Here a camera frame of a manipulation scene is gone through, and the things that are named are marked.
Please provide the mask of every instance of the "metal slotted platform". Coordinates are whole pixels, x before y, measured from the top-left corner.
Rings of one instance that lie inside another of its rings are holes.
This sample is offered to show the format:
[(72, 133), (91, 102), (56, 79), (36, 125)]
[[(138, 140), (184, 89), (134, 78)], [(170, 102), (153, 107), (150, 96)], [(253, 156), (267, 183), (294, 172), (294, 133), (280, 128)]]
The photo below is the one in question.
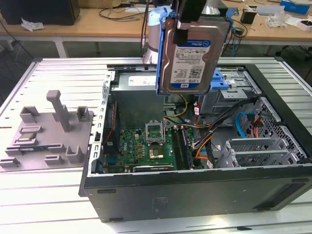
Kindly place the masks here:
[[(222, 58), (222, 64), (256, 64), (312, 133), (311, 88), (286, 63), (273, 58)], [(98, 113), (107, 64), (139, 64), (133, 58), (44, 59), (32, 63), (0, 108), (0, 157), (20, 123), (23, 106), (52, 111), (46, 91), (59, 89), (69, 110), (86, 105)], [(103, 224), (88, 198), (79, 197), (82, 168), (0, 174), (1, 233), (220, 233), (237, 227), (259, 233), (311, 233), (312, 191), (278, 212), (146, 220)]]

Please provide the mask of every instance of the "green circuit board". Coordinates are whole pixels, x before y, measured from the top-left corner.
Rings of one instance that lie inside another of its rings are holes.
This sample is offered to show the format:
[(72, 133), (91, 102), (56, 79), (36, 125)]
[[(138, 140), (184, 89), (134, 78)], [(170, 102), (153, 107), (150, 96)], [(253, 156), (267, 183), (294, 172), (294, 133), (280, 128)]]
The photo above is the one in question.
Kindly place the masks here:
[[(194, 142), (191, 128), (186, 129), (189, 146)], [(148, 138), (161, 138), (159, 128), (150, 128)], [(161, 152), (162, 158), (151, 158), (150, 150), (156, 147)], [(107, 157), (104, 163), (105, 173), (123, 173), (125, 168), (142, 165), (170, 165), (176, 169), (176, 156), (173, 148), (171, 129), (164, 130), (164, 141), (159, 144), (146, 140), (145, 129), (122, 129), (120, 131), (119, 152), (117, 157)]]
[[(151, 129), (149, 137), (158, 137), (159, 131)], [(176, 167), (175, 154), (172, 147), (171, 132), (165, 130), (165, 141), (163, 142), (163, 158), (150, 159), (149, 147), (146, 141), (145, 129), (123, 129), (120, 135), (120, 151), (117, 165), (153, 165), (166, 164)]]

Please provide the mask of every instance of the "table leg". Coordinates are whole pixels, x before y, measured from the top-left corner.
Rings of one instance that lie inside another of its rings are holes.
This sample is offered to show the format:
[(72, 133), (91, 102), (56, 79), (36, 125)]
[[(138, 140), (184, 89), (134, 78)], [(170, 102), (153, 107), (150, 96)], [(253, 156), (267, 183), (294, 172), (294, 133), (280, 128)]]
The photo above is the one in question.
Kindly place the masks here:
[(96, 41), (94, 42), (95, 46), (96, 46), (96, 52), (97, 52), (97, 56), (99, 57), (101, 54), (101, 46), (99, 45), (99, 42)]
[(5, 40), (2, 42), (2, 45), (10, 52), (14, 51), (14, 47), (12, 46), (12, 43), (10, 40)]
[(67, 51), (63, 45), (63, 41), (58, 39), (55, 41), (55, 45), (57, 47), (59, 57), (60, 58), (68, 58), (68, 54), (67, 54)]
[(268, 55), (269, 55), (270, 49), (271, 49), (271, 46), (270, 46), (270, 45), (267, 45), (267, 47), (265, 48), (265, 51), (263, 52), (263, 54), (264, 54), (265, 56), (268, 56)]

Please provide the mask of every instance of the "hard drive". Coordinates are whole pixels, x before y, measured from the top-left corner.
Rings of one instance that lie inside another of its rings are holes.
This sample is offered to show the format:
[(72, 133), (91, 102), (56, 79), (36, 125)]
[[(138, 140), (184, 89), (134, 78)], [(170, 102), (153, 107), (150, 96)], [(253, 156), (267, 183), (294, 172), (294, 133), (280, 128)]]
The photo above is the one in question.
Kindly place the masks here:
[(230, 23), (220, 17), (192, 22), (187, 43), (174, 44), (175, 21), (167, 19), (159, 93), (206, 93), (229, 28)]

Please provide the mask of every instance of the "workbench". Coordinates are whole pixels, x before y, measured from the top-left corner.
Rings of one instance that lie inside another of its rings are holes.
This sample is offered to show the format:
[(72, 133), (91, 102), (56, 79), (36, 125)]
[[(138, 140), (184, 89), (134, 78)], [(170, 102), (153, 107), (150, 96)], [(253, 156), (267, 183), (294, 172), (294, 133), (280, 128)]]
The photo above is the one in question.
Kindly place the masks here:
[[(267, 0), (260, 0), (261, 3), (267, 5), (279, 5), (279, 3)], [(242, 10), (246, 5), (259, 5), (254, 0), (247, 0), (244, 3), (234, 1), (223, 1), (227, 7), (238, 7)], [(239, 11), (239, 16), (233, 16), (233, 19), (240, 21), (242, 11)], [(132, 15), (133, 13), (112, 12), (110, 17), (123, 17)], [(289, 13), (298, 18), (306, 18), (304, 15)], [(101, 18), (98, 15), (97, 9), (82, 9), (80, 16), (73, 26), (60, 25), (45, 25), (44, 30), (30, 32), (22, 28), (20, 25), (7, 25), (7, 30), (15, 36), (17, 40), (31, 40), (31, 41), (53, 41), (57, 47), (60, 58), (68, 57), (66, 49), (64, 48), (64, 41), (93, 41), (96, 42), (96, 51), (100, 52), (98, 42), (140, 42), (142, 17), (136, 16), (138, 20), (131, 22), (116, 22)], [(295, 26), (289, 25), (287, 28), (268, 28), (265, 26), (265, 19), (267, 17), (256, 16), (252, 25), (246, 25), (248, 34), (242, 40), (242, 44), (257, 44), (257, 45), (303, 45), (312, 46), (312, 32), (304, 32)], [(12, 40), (12, 38), (0, 26), (0, 40)], [(10, 43), (7, 44), (8, 49), (12, 50)]]
[[(35, 105), (41, 113), (51, 112), (46, 92), (59, 89), (68, 111), (86, 105), (97, 115), (107, 64), (127, 61), (142, 63), (140, 58), (51, 58), (33, 62), (0, 108), (1, 155), (20, 124), (23, 106)], [(220, 62), (255, 64), (312, 134), (312, 89), (287, 63), (273, 58), (221, 58)], [(252, 230), (245, 234), (296, 234), (312, 230), (312, 190), (277, 212), (104, 224), (88, 198), (78, 195), (81, 174), (82, 168), (1, 173), (0, 233), (220, 233), (247, 227)]]

